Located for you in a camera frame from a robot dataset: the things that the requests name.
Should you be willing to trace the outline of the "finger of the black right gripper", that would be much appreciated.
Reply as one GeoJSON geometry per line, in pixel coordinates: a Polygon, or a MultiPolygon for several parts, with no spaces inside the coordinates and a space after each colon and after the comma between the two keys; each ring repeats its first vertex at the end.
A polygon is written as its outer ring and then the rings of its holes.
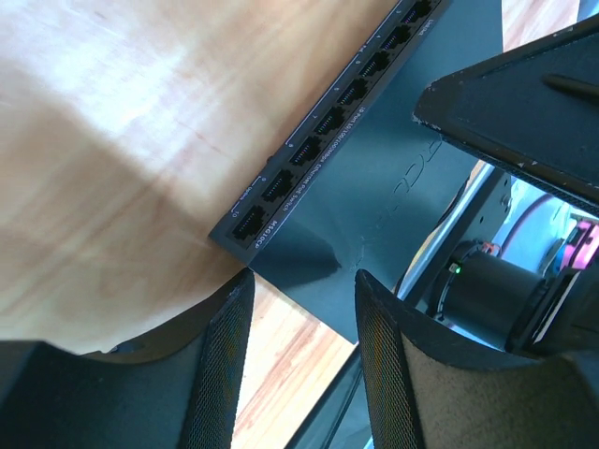
{"type": "Polygon", "coordinates": [[[598,18],[428,86],[414,119],[575,206],[598,203],[598,18]]]}

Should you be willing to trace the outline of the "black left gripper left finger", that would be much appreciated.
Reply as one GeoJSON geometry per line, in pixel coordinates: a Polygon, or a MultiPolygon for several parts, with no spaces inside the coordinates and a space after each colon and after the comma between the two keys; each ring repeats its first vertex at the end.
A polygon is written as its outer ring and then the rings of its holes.
{"type": "Polygon", "coordinates": [[[244,269],[134,339],[75,355],[1,344],[5,448],[228,448],[255,298],[244,269]]]}

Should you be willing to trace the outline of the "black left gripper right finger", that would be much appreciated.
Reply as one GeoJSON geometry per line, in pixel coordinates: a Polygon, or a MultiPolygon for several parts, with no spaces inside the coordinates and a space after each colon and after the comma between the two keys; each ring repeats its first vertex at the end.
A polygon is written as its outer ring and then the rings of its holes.
{"type": "Polygon", "coordinates": [[[358,343],[377,448],[594,448],[598,355],[511,355],[356,275],[358,343]]]}

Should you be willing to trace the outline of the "black network switch box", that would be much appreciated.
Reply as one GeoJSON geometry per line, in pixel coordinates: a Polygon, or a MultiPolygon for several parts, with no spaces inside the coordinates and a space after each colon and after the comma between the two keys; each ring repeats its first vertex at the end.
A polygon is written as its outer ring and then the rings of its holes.
{"type": "Polygon", "coordinates": [[[400,1],[211,232],[349,341],[354,279],[394,287],[475,159],[416,123],[435,80],[503,49],[498,1],[400,1]]]}

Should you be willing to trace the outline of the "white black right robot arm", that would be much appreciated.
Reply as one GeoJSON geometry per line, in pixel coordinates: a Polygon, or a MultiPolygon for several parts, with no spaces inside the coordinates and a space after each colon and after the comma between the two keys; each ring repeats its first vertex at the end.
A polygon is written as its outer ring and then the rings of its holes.
{"type": "MultiPolygon", "coordinates": [[[[435,81],[414,116],[449,144],[596,214],[597,18],[435,81]]],[[[504,351],[542,356],[598,346],[596,253],[548,278],[457,239],[425,276],[430,317],[504,351]]]]}

